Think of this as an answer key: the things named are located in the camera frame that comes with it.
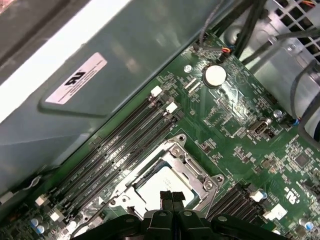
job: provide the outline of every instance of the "green circuit board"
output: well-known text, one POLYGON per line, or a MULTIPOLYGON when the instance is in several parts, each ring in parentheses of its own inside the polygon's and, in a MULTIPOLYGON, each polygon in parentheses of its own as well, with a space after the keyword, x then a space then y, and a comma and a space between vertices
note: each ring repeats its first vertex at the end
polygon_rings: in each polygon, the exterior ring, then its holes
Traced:
MULTIPOLYGON (((207 38, 205 44, 223 46, 213 35, 207 38)), ((319 151, 299 137, 296 127, 280 125, 287 113, 235 57, 230 56, 221 64, 227 72, 226 82, 216 89, 206 87, 202 81, 202 70, 220 54, 195 51, 192 46, 184 50, 77 150, 34 193, 30 202, 55 186, 90 152, 97 139, 107 137, 132 109, 148 97, 155 86, 160 86, 169 97, 174 98, 184 117, 169 133, 159 138, 158 143, 181 133, 187 136, 185 148, 203 168, 212 176, 225 176, 215 201, 238 182, 252 183, 267 193, 269 206, 266 210, 270 211, 280 204, 287 212, 280 220, 266 224, 267 229, 276 228, 283 235, 291 233, 296 239, 318 239, 319 204, 303 186, 303 182, 319 167, 319 151), (191 70, 186 71, 186 66, 191 66, 191 70), (280 110, 282 117, 276 118, 275 110, 280 110), (261 118, 272 120, 268 127, 269 135, 257 135, 249 131, 261 118), (315 228, 302 237, 295 229, 299 226, 299 219, 306 216, 312 220, 315 228)), ((109 194, 110 191, 104 191, 101 197, 105 199, 109 194)), ((104 213, 106 218, 113 218, 125 212, 107 208, 104 213)), ((15 224, 7 227, 6 231, 10 232, 15 224)), ((64 240, 64 237, 57 233, 45 239, 64 240)))

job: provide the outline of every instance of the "gray cable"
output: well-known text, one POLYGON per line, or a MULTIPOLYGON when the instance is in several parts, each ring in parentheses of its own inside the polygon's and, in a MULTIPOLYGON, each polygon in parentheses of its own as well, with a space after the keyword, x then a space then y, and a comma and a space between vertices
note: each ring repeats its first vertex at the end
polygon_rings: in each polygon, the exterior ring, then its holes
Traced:
POLYGON ((219 10, 219 8, 221 7, 223 2, 224 2, 224 0, 220 0, 220 2, 217 4, 217 6, 210 13, 209 17, 206 19, 206 21, 204 23, 204 26, 201 29, 201 32, 200 32, 200 35, 199 35, 199 46, 201 48, 204 47, 204 38, 205 38, 206 30, 207 30, 208 26, 210 25, 210 23, 212 22, 213 18, 215 17, 217 11, 219 10))
MULTIPOLYGON (((305 31, 294 31, 285 34, 280 34, 275 38, 278 41, 285 40, 285 39, 292 39, 292 38, 307 38, 307 37, 317 37, 320 36, 320 29, 312 29, 312 30, 305 30, 305 31)), ((247 65, 263 54, 265 51, 271 47, 272 44, 270 41, 265 42, 261 47, 259 47, 252 55, 248 56, 246 59, 242 61, 242 64, 247 65)))
POLYGON ((296 103, 295 103, 295 98, 296 98, 296 93, 297 93, 297 88, 298 85, 300 83, 300 80, 302 79, 302 77, 309 73, 310 71, 312 71, 313 68, 315 68, 317 66, 317 61, 316 60, 312 60, 308 66, 306 66, 294 79, 292 85, 291 85, 291 89, 290 89, 290 108, 291 108, 291 115, 294 119, 297 119, 297 114, 296 114, 296 103))

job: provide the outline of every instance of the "black cable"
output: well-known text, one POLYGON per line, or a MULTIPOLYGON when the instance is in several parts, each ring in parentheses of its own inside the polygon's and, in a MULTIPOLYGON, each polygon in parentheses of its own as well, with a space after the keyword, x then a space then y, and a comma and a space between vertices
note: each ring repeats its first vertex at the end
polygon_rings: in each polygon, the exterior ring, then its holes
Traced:
POLYGON ((310 102, 309 106, 305 110, 300 120, 300 124, 298 125, 299 135, 316 149, 320 149, 320 144, 319 142, 315 141, 310 136, 310 134, 307 133, 305 126, 319 108, 320 108, 320 92, 314 97, 312 102, 310 102))
POLYGON ((253 3, 253 6, 249 12, 249 15, 244 23, 242 31, 239 33, 239 36, 235 42, 235 49, 233 51, 233 55, 236 58, 240 58, 243 51, 247 47, 250 38, 253 34, 255 26, 263 13, 265 4, 267 0, 256 0, 253 3))
MULTIPOLYGON (((318 36, 320 36, 320 29, 294 31, 294 32, 289 32, 289 33, 285 33, 285 34, 280 34, 280 35, 276 36, 275 38, 278 41, 281 41, 281 40, 291 39, 291 38, 307 38, 307 37, 318 37, 318 36)), ((271 46, 272 46, 272 43, 270 41, 267 41, 261 47, 259 47, 252 55, 250 55, 246 59, 244 59, 242 61, 242 63, 244 65, 251 63, 257 57, 259 57, 261 54, 263 54, 265 51, 267 51, 269 49, 269 47, 271 47, 271 46)))
POLYGON ((220 37, 231 24, 237 20, 251 5, 254 3, 252 0, 244 0, 236 6, 224 19, 222 19, 213 29, 216 36, 220 37))
POLYGON ((314 130, 313 139, 316 140, 317 142, 320 141, 320 121, 318 122, 314 130))
POLYGON ((295 99, 296 99, 296 92, 297 92, 297 88, 299 85, 300 80, 302 79, 302 77, 309 73, 310 71, 312 71, 313 68, 315 68, 317 66, 317 61, 316 60, 312 60, 294 79, 292 85, 291 85, 291 89, 290 89, 290 109, 291 109, 291 115, 294 119, 297 119, 297 114, 296 114, 296 103, 295 103, 295 99))

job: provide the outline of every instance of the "ventilation grille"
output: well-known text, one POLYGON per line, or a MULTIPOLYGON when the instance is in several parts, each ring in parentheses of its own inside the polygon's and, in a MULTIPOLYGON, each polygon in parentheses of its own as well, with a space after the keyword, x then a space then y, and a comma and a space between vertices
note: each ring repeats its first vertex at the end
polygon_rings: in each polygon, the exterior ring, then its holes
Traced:
MULTIPOLYGON (((278 8, 275 13, 291 32, 314 29, 315 26, 307 18, 307 12, 314 7, 303 3, 303 0, 275 0, 283 8, 278 8)), ((320 37, 298 38, 304 47, 320 62, 320 37)))

